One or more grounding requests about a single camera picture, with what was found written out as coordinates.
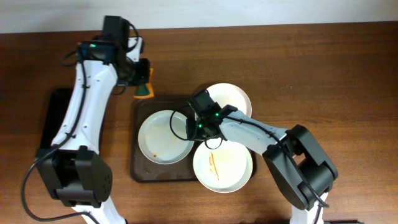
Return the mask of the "green and orange sponge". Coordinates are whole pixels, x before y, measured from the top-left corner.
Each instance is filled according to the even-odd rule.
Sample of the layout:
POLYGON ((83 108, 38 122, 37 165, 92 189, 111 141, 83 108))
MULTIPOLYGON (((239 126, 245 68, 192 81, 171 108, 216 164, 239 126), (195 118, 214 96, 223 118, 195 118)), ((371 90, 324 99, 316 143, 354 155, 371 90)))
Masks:
POLYGON ((143 99, 153 98, 155 96, 154 89, 151 83, 153 72, 154 69, 150 68, 147 75, 144 76, 140 84, 136 86, 134 92, 134 98, 143 100, 143 99))

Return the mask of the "cream white plate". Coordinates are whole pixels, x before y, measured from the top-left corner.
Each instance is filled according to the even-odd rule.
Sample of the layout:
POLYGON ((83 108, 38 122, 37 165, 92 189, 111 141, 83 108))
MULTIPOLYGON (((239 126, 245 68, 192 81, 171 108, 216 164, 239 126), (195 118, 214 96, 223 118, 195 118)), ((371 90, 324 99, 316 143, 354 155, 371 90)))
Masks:
POLYGON ((252 104, 245 91, 230 83, 217 83, 205 89, 211 99, 221 108, 231 105, 252 117, 252 104))

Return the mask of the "pale green plate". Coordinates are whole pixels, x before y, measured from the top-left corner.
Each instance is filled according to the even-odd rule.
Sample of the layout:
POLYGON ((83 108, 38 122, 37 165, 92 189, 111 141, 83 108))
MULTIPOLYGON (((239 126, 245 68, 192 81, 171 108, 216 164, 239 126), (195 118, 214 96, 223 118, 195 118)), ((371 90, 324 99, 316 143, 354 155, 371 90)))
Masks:
POLYGON ((206 188, 227 194, 246 185, 254 170, 254 162, 242 144, 212 139, 197 147, 193 170, 206 188))

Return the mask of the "pale blue plate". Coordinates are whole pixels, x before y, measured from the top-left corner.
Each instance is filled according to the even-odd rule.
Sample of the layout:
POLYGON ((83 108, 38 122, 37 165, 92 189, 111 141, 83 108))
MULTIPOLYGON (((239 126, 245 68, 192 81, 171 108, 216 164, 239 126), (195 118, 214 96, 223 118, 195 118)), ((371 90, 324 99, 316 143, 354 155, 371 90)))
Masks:
POLYGON ((184 114, 172 110, 157 111, 146 118, 138 133, 138 144, 143 155, 162 165, 184 159, 194 145, 193 141, 187 140, 186 119, 184 114))

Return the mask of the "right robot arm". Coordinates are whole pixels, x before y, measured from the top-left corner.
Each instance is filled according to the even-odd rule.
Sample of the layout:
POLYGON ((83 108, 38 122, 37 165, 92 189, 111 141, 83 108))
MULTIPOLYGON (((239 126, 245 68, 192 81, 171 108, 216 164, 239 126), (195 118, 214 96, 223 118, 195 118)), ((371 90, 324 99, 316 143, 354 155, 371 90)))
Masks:
POLYGON ((220 138, 261 155, 282 195, 292 205, 291 223, 322 223, 326 197, 338 171, 313 134, 302 125, 276 128, 246 116, 231 105, 221 107, 207 90, 188 99, 196 119, 188 119, 189 140, 220 138))

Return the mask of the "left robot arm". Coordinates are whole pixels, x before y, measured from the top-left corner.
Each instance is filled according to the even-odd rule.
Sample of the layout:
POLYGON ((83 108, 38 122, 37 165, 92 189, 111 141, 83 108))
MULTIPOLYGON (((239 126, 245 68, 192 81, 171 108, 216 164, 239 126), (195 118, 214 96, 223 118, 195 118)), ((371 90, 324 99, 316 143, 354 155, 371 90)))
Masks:
POLYGON ((113 174, 100 158, 100 135, 113 89, 135 87, 135 98, 154 96, 150 62, 140 55, 144 40, 121 16, 105 16, 100 35, 78 44, 75 85, 60 129, 39 149, 37 169, 54 200, 87 223, 126 223, 111 199, 113 174))

